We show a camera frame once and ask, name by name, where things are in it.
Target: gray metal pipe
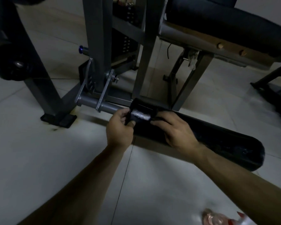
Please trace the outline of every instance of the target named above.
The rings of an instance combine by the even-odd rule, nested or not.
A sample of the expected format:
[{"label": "gray metal pipe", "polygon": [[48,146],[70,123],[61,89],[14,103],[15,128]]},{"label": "gray metal pipe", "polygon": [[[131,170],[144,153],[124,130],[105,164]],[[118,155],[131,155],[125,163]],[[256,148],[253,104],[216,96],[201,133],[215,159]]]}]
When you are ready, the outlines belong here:
[{"label": "gray metal pipe", "polygon": [[[77,105],[78,106],[85,105],[85,106],[89,106],[92,108],[96,108],[98,101],[99,101],[99,99],[89,97],[86,95],[85,92],[82,92],[77,99]],[[122,109],[122,107],[114,105],[109,102],[101,103],[101,111],[104,111],[106,113],[114,114],[118,109]]]}]

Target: cable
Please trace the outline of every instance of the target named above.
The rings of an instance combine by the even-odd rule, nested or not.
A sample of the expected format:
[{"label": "cable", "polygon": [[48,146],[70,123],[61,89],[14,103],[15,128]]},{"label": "cable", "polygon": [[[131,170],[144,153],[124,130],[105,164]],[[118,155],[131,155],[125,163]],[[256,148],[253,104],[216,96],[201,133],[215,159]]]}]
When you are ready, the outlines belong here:
[{"label": "cable", "polygon": [[167,52],[167,54],[168,54],[168,59],[170,59],[170,58],[169,58],[169,48],[170,48],[171,45],[172,45],[172,44],[170,44],[169,47],[168,47],[168,52]]}]

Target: tile floor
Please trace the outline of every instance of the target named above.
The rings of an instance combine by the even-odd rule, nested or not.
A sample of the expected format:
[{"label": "tile floor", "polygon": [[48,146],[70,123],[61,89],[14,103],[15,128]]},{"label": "tile floor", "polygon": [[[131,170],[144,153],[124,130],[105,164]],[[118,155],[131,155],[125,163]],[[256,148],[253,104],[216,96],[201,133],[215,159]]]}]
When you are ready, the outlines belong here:
[{"label": "tile floor", "polygon": [[[79,18],[69,22],[33,14],[29,7],[19,12],[64,95],[78,82],[77,67],[86,60],[77,52],[86,42],[84,25],[77,23]],[[182,50],[172,45],[168,60],[168,45],[156,40],[142,94],[164,99],[162,76]],[[179,90],[189,71],[184,63],[177,74]],[[180,112],[259,139],[266,159],[256,174],[281,187],[281,120],[249,85],[263,75],[213,60]],[[119,86],[131,90],[134,78],[134,71],[125,73]],[[43,123],[43,111],[24,83],[0,79],[0,225],[25,218],[105,147],[111,115],[85,106],[73,112],[78,119],[69,129]],[[201,224],[200,212],[206,207],[237,218],[239,209],[205,174],[168,155],[179,158],[169,147],[136,137],[108,189],[98,224]]]}]

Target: person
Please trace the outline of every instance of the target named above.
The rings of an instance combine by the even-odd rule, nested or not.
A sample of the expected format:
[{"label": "person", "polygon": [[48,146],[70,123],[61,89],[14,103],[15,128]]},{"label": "person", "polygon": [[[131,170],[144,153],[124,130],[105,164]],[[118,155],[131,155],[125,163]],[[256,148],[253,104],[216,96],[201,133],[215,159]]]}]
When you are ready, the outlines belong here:
[{"label": "person", "polygon": [[[106,127],[107,147],[61,191],[20,222],[95,224],[111,179],[133,140],[128,108],[120,109]],[[281,224],[281,189],[215,154],[198,142],[189,125],[173,112],[159,112],[165,121],[151,121],[165,132],[167,143],[202,170],[256,224]]]}]

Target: foam roller pad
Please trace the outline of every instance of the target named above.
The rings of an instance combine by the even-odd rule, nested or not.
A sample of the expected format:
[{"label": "foam roller pad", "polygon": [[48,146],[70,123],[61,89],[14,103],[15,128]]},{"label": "foam roller pad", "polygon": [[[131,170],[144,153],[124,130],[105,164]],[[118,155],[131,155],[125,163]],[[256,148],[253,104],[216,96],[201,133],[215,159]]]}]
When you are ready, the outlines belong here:
[{"label": "foam roller pad", "polygon": [[[158,111],[164,108],[134,99],[126,117],[126,123],[135,121],[134,134],[166,144],[164,132],[150,124]],[[254,137],[234,132],[217,125],[175,112],[186,121],[192,129],[196,139],[209,149],[244,167],[249,171],[260,168],[264,161],[264,147]]]}]

